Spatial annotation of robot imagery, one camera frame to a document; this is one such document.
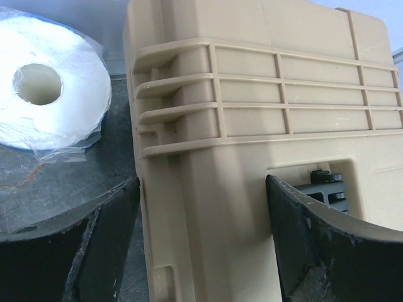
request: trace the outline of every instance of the roll of tape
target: roll of tape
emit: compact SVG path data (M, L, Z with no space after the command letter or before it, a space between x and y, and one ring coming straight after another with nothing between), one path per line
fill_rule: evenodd
M111 81L85 38L27 16L0 20L0 143L55 150L97 130Z

